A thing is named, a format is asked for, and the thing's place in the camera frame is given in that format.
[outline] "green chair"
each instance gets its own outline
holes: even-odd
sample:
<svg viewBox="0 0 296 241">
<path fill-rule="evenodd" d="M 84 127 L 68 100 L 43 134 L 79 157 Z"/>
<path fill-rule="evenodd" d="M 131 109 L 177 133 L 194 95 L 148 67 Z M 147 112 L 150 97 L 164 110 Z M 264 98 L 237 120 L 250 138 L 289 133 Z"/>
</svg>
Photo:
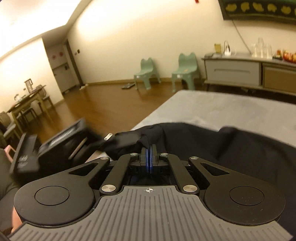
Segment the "green chair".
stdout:
<svg viewBox="0 0 296 241">
<path fill-rule="evenodd" d="M 151 89 L 150 81 L 149 79 L 151 76 L 155 75 L 158 79 L 158 82 L 161 83 L 159 74 L 157 72 L 157 69 L 155 67 L 154 62 L 151 58 L 148 60 L 142 59 L 141 60 L 141 71 L 133 76 L 136 84 L 136 90 L 138 89 L 137 86 L 137 79 L 142 80 L 144 82 L 144 85 L 146 87 L 146 90 Z"/>
<path fill-rule="evenodd" d="M 201 80 L 200 71 L 198 68 L 196 56 L 194 53 L 186 56 L 181 53 L 179 55 L 179 68 L 172 73 L 173 92 L 176 92 L 175 81 L 177 79 L 185 80 L 189 90 L 195 90 L 194 79 Z"/>
</svg>

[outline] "television screen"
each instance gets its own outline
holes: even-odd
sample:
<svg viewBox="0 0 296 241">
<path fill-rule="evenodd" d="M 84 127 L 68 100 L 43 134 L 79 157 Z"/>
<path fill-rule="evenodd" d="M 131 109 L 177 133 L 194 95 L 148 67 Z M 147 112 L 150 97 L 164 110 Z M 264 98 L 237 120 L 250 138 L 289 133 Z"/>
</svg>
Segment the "television screen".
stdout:
<svg viewBox="0 0 296 241">
<path fill-rule="evenodd" d="M 218 0 L 224 20 L 296 23 L 296 0 Z"/>
</svg>

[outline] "brown cabinet door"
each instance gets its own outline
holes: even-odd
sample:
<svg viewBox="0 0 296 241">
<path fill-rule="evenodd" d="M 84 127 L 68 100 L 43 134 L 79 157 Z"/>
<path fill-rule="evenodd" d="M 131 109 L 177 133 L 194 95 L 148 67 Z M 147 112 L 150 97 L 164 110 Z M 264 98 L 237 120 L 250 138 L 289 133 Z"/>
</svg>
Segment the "brown cabinet door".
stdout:
<svg viewBox="0 0 296 241">
<path fill-rule="evenodd" d="M 264 88 L 296 93 L 296 71 L 264 67 Z"/>
</svg>

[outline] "black cable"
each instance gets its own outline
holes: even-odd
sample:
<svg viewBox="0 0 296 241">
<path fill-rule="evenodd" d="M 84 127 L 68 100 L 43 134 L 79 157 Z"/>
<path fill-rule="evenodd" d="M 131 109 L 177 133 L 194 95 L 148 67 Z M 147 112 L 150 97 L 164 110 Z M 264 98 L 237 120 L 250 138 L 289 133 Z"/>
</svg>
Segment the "black cable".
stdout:
<svg viewBox="0 0 296 241">
<path fill-rule="evenodd" d="M 246 44 L 246 42 L 245 42 L 244 39 L 242 38 L 242 36 L 241 36 L 239 30 L 237 29 L 237 26 L 235 25 L 233 19 L 232 19 L 232 23 L 233 23 L 235 29 L 237 30 L 237 33 L 239 34 L 239 37 L 241 38 L 242 42 L 243 42 L 244 45 L 246 46 L 247 50 L 249 51 L 250 54 L 252 54 L 251 50 L 249 49 L 248 45 Z"/>
</svg>

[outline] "pink object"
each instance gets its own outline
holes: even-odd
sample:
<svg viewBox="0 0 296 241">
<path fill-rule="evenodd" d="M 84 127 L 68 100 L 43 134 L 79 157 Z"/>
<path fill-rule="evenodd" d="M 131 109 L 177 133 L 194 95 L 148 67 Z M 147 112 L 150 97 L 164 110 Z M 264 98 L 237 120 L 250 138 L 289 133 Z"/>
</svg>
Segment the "pink object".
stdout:
<svg viewBox="0 0 296 241">
<path fill-rule="evenodd" d="M 8 145 L 7 147 L 5 147 L 4 151 L 6 152 L 8 160 L 12 163 L 13 162 L 13 157 L 9 153 L 11 151 L 14 151 L 14 153 L 15 153 L 15 149 L 13 149 L 11 145 Z"/>
</svg>

